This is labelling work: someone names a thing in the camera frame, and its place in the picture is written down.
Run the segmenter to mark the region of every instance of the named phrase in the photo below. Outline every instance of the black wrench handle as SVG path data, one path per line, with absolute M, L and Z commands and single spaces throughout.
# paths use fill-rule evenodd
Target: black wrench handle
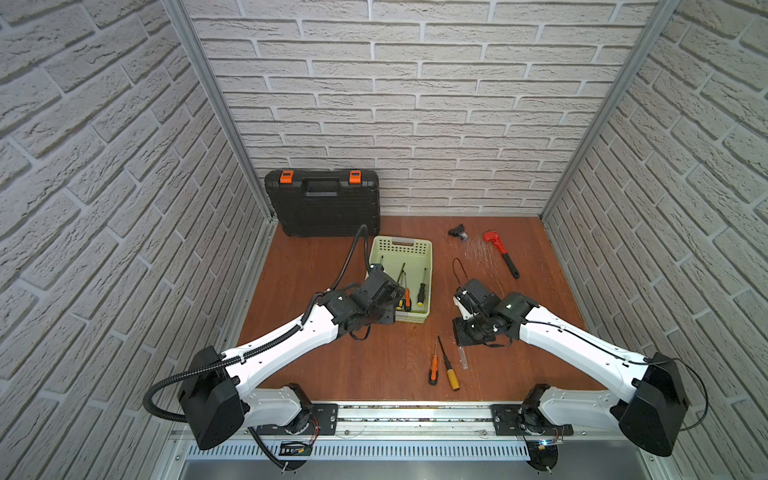
M 502 253 L 502 257 L 504 257 L 504 261 L 507 263 L 509 271 L 512 272 L 512 276 L 514 278 L 520 278 L 520 272 L 518 272 L 518 268 L 515 266 L 515 264 L 512 263 L 512 259 L 509 258 L 509 253 Z

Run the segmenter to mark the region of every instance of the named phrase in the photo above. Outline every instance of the black plastic tool case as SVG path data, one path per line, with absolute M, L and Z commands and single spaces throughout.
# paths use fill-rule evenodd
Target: black plastic tool case
M 353 237 L 361 223 L 368 235 L 379 234 L 379 176 L 373 170 L 273 170 L 264 186 L 290 237 Z

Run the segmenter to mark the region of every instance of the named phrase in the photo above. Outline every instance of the scratched table surface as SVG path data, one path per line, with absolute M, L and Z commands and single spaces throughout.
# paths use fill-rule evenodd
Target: scratched table surface
M 448 235 L 448 230 L 459 223 L 464 224 L 469 235 L 467 242 Z M 512 277 L 498 250 L 482 239 L 488 230 L 501 236 L 520 271 L 518 280 Z M 523 342 L 513 342 L 505 348 L 464 347 L 465 365 L 459 355 L 452 328 L 452 319 L 458 316 L 452 302 L 457 288 L 451 268 L 454 257 L 462 260 L 470 278 L 477 278 L 499 297 L 512 291 L 522 293 L 569 323 L 584 328 L 584 320 L 538 218 L 382 217 L 381 234 L 432 241 L 432 306 L 426 322 L 374 325 L 364 342 L 344 336 L 283 367 L 262 387 L 279 388 L 294 382 L 314 400 L 494 402 L 523 400 L 536 383 L 562 389 L 603 388 L 573 366 Z M 278 227 L 240 333 L 240 344 L 300 315 L 312 294 L 325 290 L 336 279 L 351 241 L 288 237 Z M 362 250 L 359 242 L 342 285 L 365 278 Z M 418 287 L 411 288 L 412 297 L 415 290 Z M 458 392 L 450 388 L 442 356 L 438 385 L 427 383 L 436 333 L 457 373 L 461 384 Z

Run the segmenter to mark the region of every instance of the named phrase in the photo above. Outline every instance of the light green basket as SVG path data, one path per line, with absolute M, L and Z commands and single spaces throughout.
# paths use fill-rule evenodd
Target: light green basket
M 417 238 L 383 237 L 373 239 L 370 263 L 379 263 L 384 271 L 397 280 L 402 264 L 406 264 L 405 277 L 408 280 L 408 290 L 411 294 L 411 311 L 395 311 L 398 322 L 424 323 L 429 315 L 429 305 L 432 302 L 432 242 Z M 416 298 L 424 280 L 424 269 L 427 269 L 426 295 L 424 305 L 419 306 Z

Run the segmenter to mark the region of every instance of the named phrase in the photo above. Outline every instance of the wooden table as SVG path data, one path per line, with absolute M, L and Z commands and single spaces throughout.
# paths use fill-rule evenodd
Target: wooden table
M 448 230 L 459 223 L 464 224 L 469 235 L 467 242 L 448 235 Z M 482 239 L 487 230 L 501 235 L 520 270 L 518 280 L 512 278 L 498 250 Z M 454 257 L 462 260 L 470 278 L 479 279 L 499 297 L 517 291 L 584 328 L 584 320 L 538 218 L 383 217 L 381 234 L 432 241 L 432 307 L 426 323 L 374 325 L 364 342 L 344 336 L 276 372 L 262 384 L 264 388 L 295 382 L 313 400 L 463 401 L 523 400 L 536 383 L 563 389 L 603 388 L 566 362 L 523 342 L 506 348 L 465 347 L 468 369 L 462 367 L 452 329 L 452 319 L 458 316 L 451 298 L 457 288 L 451 270 Z M 351 240 L 293 238 L 278 227 L 240 334 L 240 344 L 300 315 L 312 294 L 328 288 L 336 279 Z M 359 242 L 342 285 L 363 281 L 362 257 Z M 458 392 L 449 387 L 442 356 L 438 385 L 427 383 L 436 333 L 461 383 Z

